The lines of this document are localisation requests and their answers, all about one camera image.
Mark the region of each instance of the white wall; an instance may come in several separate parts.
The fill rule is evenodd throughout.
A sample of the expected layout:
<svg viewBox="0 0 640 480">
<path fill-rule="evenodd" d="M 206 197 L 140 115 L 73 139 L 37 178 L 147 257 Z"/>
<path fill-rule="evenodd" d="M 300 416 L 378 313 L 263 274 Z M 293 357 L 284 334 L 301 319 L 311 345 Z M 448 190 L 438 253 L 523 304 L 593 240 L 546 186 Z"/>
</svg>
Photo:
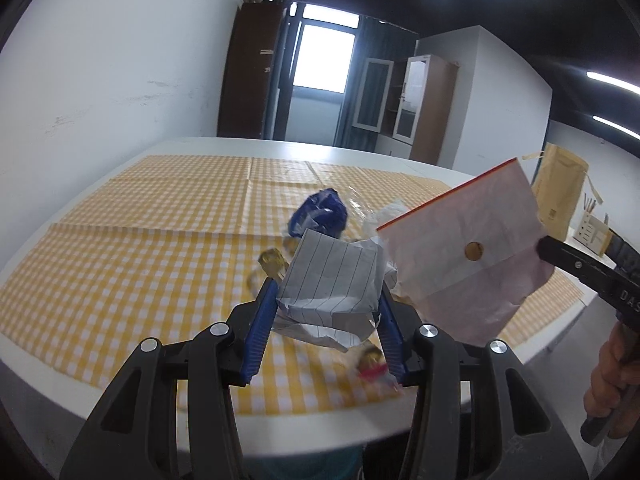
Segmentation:
<svg viewBox="0 0 640 480">
<path fill-rule="evenodd" d="M 604 200 L 596 206 L 594 214 L 604 220 L 605 213 L 609 213 L 610 227 L 640 250 L 640 158 L 606 140 L 555 121 L 549 123 L 546 140 L 574 152 L 589 164 L 589 176 Z M 587 182 L 583 191 L 593 197 Z M 582 219 L 581 204 L 582 200 L 571 220 L 574 228 Z"/>
<path fill-rule="evenodd" d="M 241 0 L 33 0 L 0 53 L 0 268 L 160 140 L 216 134 Z"/>
<path fill-rule="evenodd" d="M 329 99 L 318 98 L 316 94 L 327 95 Z M 341 106 L 341 94 L 294 87 L 284 140 L 333 146 Z"/>
<path fill-rule="evenodd" d="M 460 65 L 449 111 L 449 121 L 438 158 L 438 166 L 443 168 L 453 168 L 462 130 L 465 127 L 466 111 L 476 70 L 479 34 L 480 27 L 460 28 L 460 30 L 423 38 L 418 40 L 415 46 L 416 56 L 435 54 Z"/>
<path fill-rule="evenodd" d="M 478 175 L 542 148 L 551 88 L 505 43 L 477 26 L 420 40 L 416 52 L 460 64 L 440 166 Z M 522 165 L 532 179 L 536 161 Z"/>
</svg>

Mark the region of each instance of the table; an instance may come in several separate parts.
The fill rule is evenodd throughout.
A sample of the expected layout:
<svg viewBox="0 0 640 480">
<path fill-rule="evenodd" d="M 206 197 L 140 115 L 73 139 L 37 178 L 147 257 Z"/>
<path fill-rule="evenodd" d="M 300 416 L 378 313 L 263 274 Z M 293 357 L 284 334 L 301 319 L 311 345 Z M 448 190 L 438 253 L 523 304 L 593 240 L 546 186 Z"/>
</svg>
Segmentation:
<svg viewBox="0 0 640 480">
<path fill-rule="evenodd" d="M 239 155 L 258 158 L 308 160 L 311 162 L 325 162 L 342 166 L 356 166 L 413 176 L 424 176 L 441 180 L 452 187 L 458 186 L 471 178 L 455 171 L 415 161 L 330 146 L 269 140 L 204 137 L 166 141 L 146 150 L 146 152 L 116 168 L 116 170 L 90 186 L 50 218 L 20 248 L 0 272 L 0 285 L 8 279 L 12 270 L 17 267 L 29 250 L 44 235 L 51 223 L 59 221 L 75 205 L 84 200 L 107 180 L 147 155 Z M 576 246 L 587 251 L 577 242 Z M 578 301 L 565 311 L 555 322 L 514 349 L 521 361 L 529 361 L 535 354 L 558 338 L 566 327 L 577 319 L 585 305 L 591 302 L 595 293 L 581 284 L 578 284 L 578 286 L 585 294 L 581 301 Z M 0 360 L 39 394 L 55 402 L 62 408 L 64 413 L 69 415 L 86 418 L 102 393 L 99 388 L 74 380 L 53 370 L 16 346 L 4 335 L 0 335 Z M 0 396 L 2 396 L 3 400 L 5 394 L 0 388 Z M 242 450 L 247 456 L 281 456 L 300 452 L 315 452 L 360 444 L 406 430 L 411 422 L 414 402 L 415 393 L 408 391 L 399 398 L 336 412 L 279 416 L 240 415 L 236 417 L 236 423 Z M 12 418 L 14 417 L 12 410 L 15 413 L 15 410 L 29 409 L 31 407 L 28 399 L 17 406 L 15 402 L 13 406 L 7 405 L 7 410 Z M 37 433 L 38 428 L 32 428 L 32 430 Z M 182 414 L 178 415 L 177 439 L 178 446 L 181 449 L 188 449 L 188 430 Z M 34 449 L 36 444 L 34 442 L 27 443 L 30 444 L 34 453 L 38 456 L 38 450 Z M 55 450 L 50 450 L 55 455 L 53 457 L 54 462 L 62 464 L 68 451 L 68 447 L 64 448 L 65 446 L 62 445 L 57 446 Z"/>
</svg>

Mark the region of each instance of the human hand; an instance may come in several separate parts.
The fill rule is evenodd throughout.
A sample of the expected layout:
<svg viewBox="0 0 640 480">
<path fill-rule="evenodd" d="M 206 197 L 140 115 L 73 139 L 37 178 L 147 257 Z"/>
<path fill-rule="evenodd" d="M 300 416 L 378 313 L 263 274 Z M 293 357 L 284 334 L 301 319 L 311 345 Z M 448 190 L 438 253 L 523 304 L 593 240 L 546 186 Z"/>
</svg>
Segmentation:
<svg viewBox="0 0 640 480">
<path fill-rule="evenodd" d="M 640 384 L 640 362 L 621 365 L 625 353 L 622 326 L 616 323 L 609 340 L 600 348 L 600 361 L 591 373 L 591 387 L 584 394 L 584 410 L 587 415 L 603 417 L 609 415 L 620 403 L 622 390 L 628 384 Z M 640 393 L 636 394 L 629 407 L 618 414 L 609 436 L 623 438 L 636 425 L 640 417 Z"/>
</svg>

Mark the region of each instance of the yellow checkered tablecloth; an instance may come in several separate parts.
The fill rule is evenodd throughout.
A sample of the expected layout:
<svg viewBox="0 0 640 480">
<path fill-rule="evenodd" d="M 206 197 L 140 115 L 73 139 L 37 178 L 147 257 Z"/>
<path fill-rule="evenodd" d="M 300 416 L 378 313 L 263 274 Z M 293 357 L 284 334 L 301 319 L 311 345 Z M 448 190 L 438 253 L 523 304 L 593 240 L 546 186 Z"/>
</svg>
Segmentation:
<svg viewBox="0 0 640 480">
<path fill-rule="evenodd" d="M 314 162 L 158 155 L 112 178 L 53 224 L 0 289 L 0 331 L 47 365 L 106 387 L 135 346 L 172 343 L 253 299 L 257 258 L 282 247 L 311 193 L 338 190 L 360 236 L 362 212 L 401 198 L 417 206 L 449 189 L 437 180 Z M 561 272 L 502 333 L 512 346 L 581 294 Z M 232 391 L 236 413 L 335 410 L 396 393 L 365 383 L 342 355 L 271 334 L 260 373 Z M 179 403 L 186 405 L 186 390 Z"/>
</svg>

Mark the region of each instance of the ceiling light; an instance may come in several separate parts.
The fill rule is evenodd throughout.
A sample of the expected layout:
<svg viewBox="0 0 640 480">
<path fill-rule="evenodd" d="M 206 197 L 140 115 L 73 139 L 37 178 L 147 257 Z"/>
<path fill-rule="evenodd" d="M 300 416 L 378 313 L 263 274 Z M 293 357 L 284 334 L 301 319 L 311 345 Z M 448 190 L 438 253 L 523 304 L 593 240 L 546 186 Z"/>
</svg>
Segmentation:
<svg viewBox="0 0 640 480">
<path fill-rule="evenodd" d="M 630 136 L 635 137 L 636 139 L 640 140 L 640 135 L 636 134 L 635 132 L 632 132 L 631 130 L 627 130 L 624 126 L 620 126 L 619 124 L 612 123 L 611 121 L 607 121 L 606 119 L 603 119 L 602 117 L 593 116 L 593 119 L 598 121 L 598 122 L 600 122 L 600 123 L 608 124 L 612 128 L 617 128 L 621 132 L 625 132 L 626 134 L 629 134 Z"/>
<path fill-rule="evenodd" d="M 640 95 L 640 86 L 632 85 L 631 83 L 616 79 L 615 77 L 598 74 L 597 72 L 587 72 L 587 76 L 591 79 L 602 81 L 603 83 L 609 83 L 610 85 L 619 86 L 620 88 L 624 88 L 625 90 L 629 90 L 630 92 Z"/>
</svg>

